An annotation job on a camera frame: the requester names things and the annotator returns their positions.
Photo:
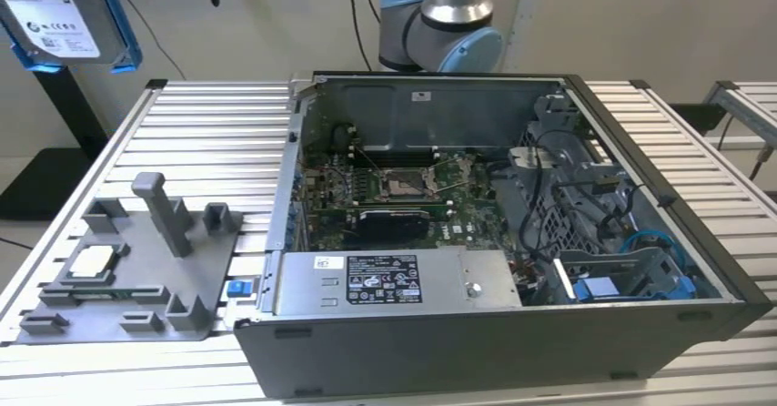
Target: power supply label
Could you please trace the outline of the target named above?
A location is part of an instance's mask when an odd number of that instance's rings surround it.
[[[416,256],[348,256],[351,304],[420,303]]]

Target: black pole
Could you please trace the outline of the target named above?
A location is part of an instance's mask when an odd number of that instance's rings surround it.
[[[57,74],[35,72],[35,78],[60,112],[77,145],[88,159],[95,161],[108,143],[108,136],[71,70],[65,67]]]
[[[108,136],[71,71],[35,73],[80,148],[45,148],[0,194],[0,218],[49,220],[97,159]]]

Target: screw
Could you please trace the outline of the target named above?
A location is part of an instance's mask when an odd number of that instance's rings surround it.
[[[484,288],[477,283],[467,282],[464,286],[467,287],[467,295],[473,299],[484,293]]]

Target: aluminum table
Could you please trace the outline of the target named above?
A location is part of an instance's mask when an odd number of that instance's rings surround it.
[[[777,207],[650,89],[630,82],[589,85],[757,285],[777,301]],[[291,88],[288,83],[169,82],[145,89],[0,295],[0,341],[16,338],[21,314],[37,303],[39,285],[53,279],[75,249],[87,230],[80,216],[89,201],[120,197],[127,209],[143,208],[129,192],[140,171],[165,174],[169,195],[184,197],[191,210],[224,201],[247,214],[228,278],[261,274]],[[256,384],[224,316],[225,307],[219,310],[212,336],[201,342],[0,348],[0,401],[280,404],[265,398]],[[324,404],[777,404],[777,310],[733,340],[690,348],[646,381]]]

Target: motherboard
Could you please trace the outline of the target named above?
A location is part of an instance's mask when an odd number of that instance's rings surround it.
[[[467,246],[515,251],[488,163],[476,153],[355,150],[307,162],[309,250]]]

